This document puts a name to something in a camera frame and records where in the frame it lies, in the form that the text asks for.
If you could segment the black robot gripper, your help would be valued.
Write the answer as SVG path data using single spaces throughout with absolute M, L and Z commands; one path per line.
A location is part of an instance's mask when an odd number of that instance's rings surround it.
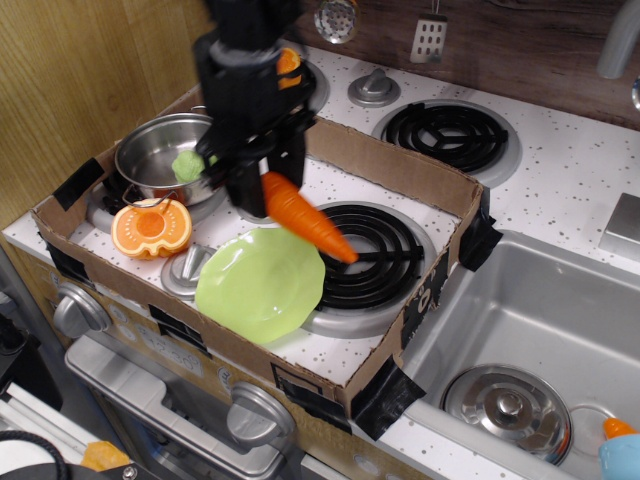
M 260 160 L 298 189 L 303 185 L 305 131 L 313 123 L 300 84 L 280 90 L 276 64 L 282 38 L 302 14 L 298 1 L 209 1 L 211 32 L 193 46 L 197 74 L 212 125 L 196 145 L 218 161 L 208 173 L 227 172 L 233 205 L 256 215 L 264 202 Z

